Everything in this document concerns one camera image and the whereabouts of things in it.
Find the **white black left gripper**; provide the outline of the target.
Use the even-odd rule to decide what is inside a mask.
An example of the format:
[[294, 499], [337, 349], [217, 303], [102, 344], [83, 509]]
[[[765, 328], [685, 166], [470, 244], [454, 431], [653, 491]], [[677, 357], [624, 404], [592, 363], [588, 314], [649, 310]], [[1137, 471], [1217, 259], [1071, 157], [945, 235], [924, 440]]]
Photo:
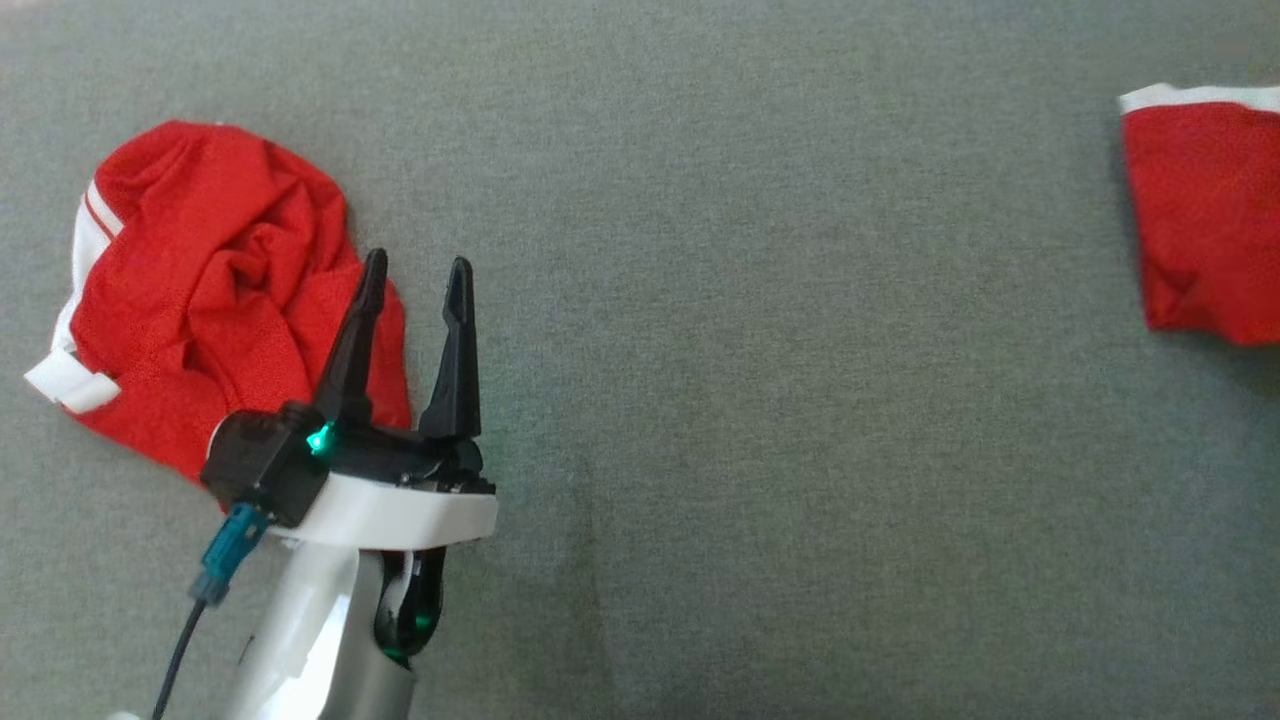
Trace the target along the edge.
[[[369, 375], [378, 319], [385, 305], [388, 256], [371, 250], [364, 274], [315, 389], [315, 407], [335, 425], [372, 418]], [[417, 551], [488, 538], [494, 533], [497, 488], [483, 475], [470, 439], [483, 433], [474, 268], [456, 258], [442, 318], [447, 336], [419, 433], [392, 428], [323, 428], [312, 459], [328, 471], [292, 528], [270, 534], [296, 542], [378, 551]]]

